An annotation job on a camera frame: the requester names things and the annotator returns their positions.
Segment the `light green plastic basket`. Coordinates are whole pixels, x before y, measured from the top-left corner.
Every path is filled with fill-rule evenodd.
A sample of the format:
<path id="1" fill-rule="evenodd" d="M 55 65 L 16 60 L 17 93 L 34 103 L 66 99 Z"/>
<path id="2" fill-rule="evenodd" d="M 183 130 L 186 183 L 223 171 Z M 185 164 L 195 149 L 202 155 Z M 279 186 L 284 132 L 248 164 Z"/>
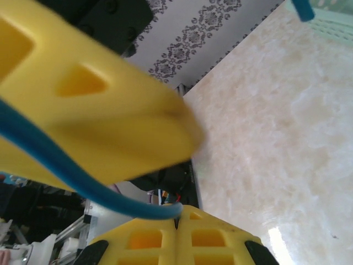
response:
<path id="1" fill-rule="evenodd" d="M 315 17 L 307 24 L 318 35 L 353 47 L 353 0 L 308 0 Z"/>

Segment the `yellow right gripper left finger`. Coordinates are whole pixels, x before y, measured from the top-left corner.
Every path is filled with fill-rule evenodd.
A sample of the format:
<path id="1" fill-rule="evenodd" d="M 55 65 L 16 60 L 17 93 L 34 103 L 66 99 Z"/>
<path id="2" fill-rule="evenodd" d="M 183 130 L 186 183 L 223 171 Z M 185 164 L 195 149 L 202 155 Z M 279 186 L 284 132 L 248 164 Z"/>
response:
<path id="1" fill-rule="evenodd" d="M 176 265 L 174 220 L 134 218 L 91 241 L 107 241 L 98 265 Z"/>

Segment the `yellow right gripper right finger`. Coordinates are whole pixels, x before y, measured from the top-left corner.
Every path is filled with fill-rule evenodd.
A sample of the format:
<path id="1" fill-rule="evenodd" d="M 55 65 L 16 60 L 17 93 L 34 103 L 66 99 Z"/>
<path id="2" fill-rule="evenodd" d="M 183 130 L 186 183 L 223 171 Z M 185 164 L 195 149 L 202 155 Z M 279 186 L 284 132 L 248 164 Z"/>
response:
<path id="1" fill-rule="evenodd" d="M 176 230 L 176 265 L 255 265 L 245 243 L 251 233 L 185 205 Z"/>

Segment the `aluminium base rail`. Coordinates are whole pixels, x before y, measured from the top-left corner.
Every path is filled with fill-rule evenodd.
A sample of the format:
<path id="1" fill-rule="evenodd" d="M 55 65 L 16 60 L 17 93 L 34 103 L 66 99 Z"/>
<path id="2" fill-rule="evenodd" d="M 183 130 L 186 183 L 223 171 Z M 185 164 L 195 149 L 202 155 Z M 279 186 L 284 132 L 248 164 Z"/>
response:
<path id="1" fill-rule="evenodd" d="M 86 247 L 92 218 L 89 214 L 90 209 L 91 204 L 90 201 L 87 200 L 85 202 L 83 215 L 57 235 L 54 249 L 58 249 L 68 238 L 74 236 L 78 236 L 78 249 L 82 250 Z"/>

